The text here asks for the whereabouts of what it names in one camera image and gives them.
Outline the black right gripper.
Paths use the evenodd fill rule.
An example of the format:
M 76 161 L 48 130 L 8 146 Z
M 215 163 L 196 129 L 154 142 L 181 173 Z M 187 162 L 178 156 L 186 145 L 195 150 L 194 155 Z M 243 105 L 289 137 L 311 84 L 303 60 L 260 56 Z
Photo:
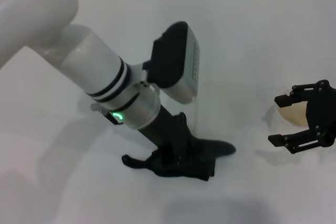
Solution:
M 328 80 L 294 85 L 289 95 L 277 96 L 274 101 L 280 108 L 306 101 L 306 118 L 309 126 L 309 130 L 295 134 L 268 136 L 268 141 L 274 147 L 285 147 L 291 154 L 295 154 L 334 144 L 335 88 L 330 86 Z

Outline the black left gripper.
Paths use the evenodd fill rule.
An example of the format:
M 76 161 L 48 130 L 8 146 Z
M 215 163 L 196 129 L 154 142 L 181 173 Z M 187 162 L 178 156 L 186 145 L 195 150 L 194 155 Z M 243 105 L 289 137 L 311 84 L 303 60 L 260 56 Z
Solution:
M 174 162 L 192 162 L 197 154 L 196 138 L 188 128 L 183 112 L 172 115 L 160 106 L 155 119 L 139 132 L 157 146 L 147 162 L 160 159 L 162 167 L 169 168 Z

